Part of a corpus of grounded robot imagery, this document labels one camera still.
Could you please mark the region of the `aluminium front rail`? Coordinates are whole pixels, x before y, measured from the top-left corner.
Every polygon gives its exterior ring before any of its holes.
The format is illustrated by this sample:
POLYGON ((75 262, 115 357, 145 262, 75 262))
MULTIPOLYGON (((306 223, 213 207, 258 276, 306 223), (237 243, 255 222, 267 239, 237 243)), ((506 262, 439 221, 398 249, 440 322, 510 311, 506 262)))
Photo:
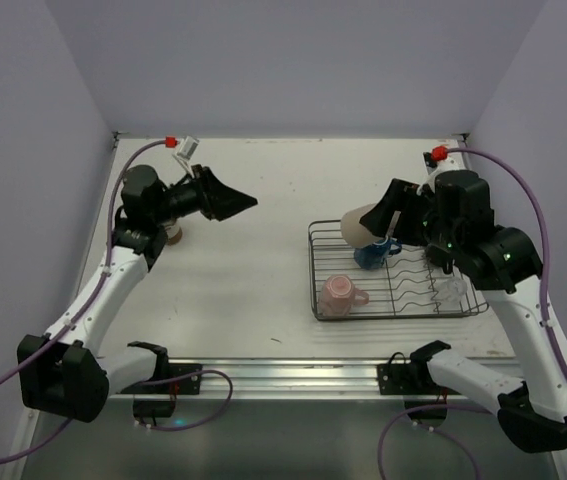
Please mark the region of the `aluminium front rail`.
POLYGON ((221 371, 233 383, 237 400, 368 400, 381 398, 433 399, 455 396, 449 387, 417 387, 389 373, 402 369, 401 355, 392 359, 202 359, 170 361, 170 375, 202 372, 202 376, 183 381, 177 394, 185 398, 223 399, 228 392, 221 371))

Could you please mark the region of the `clear glass cup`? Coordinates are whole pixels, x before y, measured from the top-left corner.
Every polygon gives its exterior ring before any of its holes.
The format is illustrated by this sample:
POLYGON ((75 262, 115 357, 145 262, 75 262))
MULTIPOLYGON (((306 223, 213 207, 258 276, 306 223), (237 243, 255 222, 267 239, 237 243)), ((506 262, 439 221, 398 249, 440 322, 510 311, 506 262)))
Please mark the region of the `clear glass cup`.
POLYGON ((434 300, 444 305, 460 304, 466 297, 467 290, 467 283, 463 279, 449 278, 438 286, 434 300))

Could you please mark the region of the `blue hexagonal mug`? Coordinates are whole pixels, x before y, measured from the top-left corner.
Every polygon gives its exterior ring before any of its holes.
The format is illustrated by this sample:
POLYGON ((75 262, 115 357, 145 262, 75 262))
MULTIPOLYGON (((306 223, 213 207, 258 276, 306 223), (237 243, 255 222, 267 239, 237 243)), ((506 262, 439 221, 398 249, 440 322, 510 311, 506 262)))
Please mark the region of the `blue hexagonal mug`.
POLYGON ((354 250, 355 263, 364 270, 378 270, 385 266, 389 257, 402 252, 402 243, 386 237, 364 248, 354 250))

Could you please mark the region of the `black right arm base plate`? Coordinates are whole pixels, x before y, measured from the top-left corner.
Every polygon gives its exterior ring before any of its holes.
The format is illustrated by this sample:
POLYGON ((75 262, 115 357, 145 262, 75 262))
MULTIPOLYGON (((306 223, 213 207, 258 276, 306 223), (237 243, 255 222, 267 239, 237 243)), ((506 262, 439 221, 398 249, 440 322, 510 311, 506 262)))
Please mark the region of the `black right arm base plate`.
POLYGON ((376 380, 379 394, 383 396, 457 395, 456 391, 432 380, 425 361, 413 361, 401 352, 394 353, 389 360, 376 365, 376 380))

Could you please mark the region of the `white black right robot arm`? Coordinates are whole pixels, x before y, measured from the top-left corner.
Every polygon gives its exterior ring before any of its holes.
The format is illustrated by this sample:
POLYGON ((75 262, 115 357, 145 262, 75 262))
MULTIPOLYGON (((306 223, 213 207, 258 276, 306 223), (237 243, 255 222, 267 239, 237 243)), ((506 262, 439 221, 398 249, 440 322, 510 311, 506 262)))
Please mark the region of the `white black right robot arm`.
POLYGON ((526 453, 567 449, 567 342, 548 299, 532 240, 496 224, 488 183, 468 170, 447 171, 433 185, 395 179, 382 199, 356 215, 352 246, 391 236, 422 247, 444 271, 459 270, 494 311, 523 375, 510 377, 463 357, 442 341, 409 356, 403 377, 416 387, 458 392, 496 416, 526 453))

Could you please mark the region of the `pink hexagonal mug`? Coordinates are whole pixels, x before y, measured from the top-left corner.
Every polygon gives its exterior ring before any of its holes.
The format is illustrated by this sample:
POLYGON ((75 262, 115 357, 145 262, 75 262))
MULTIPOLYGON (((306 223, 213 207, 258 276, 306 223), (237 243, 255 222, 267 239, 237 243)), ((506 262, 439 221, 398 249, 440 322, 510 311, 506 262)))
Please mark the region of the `pink hexagonal mug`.
POLYGON ((323 284, 317 309, 321 316, 337 318, 348 316, 355 307, 369 303, 369 294, 357 288, 345 274, 332 275, 323 284))

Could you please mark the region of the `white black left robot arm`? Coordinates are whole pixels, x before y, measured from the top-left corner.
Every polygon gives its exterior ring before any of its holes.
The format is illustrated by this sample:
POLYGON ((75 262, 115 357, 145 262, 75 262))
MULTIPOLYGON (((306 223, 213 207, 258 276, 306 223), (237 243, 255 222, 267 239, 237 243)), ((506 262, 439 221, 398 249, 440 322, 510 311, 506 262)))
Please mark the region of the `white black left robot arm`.
POLYGON ((224 221, 258 203, 201 165, 193 166, 190 180, 173 185, 148 165, 127 170, 120 182, 122 204, 108 213, 112 230, 100 266, 61 318, 17 347, 20 391, 29 408, 89 423, 110 396, 167 383, 169 355, 162 346, 133 341, 117 355, 97 356, 110 325, 156 264, 169 221, 193 213, 224 221))

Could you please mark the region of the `beige tall cup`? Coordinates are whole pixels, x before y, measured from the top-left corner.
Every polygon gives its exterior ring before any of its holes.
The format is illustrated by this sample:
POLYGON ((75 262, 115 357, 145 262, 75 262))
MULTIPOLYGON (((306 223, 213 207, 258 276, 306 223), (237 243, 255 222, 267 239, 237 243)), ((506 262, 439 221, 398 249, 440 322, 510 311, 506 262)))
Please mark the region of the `beige tall cup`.
POLYGON ((368 204, 348 211, 341 218, 341 235, 349 246, 354 248, 364 248, 378 242, 381 239, 380 236, 373 235, 367 228, 360 224, 361 217, 371 211, 374 207, 375 204, 368 204))

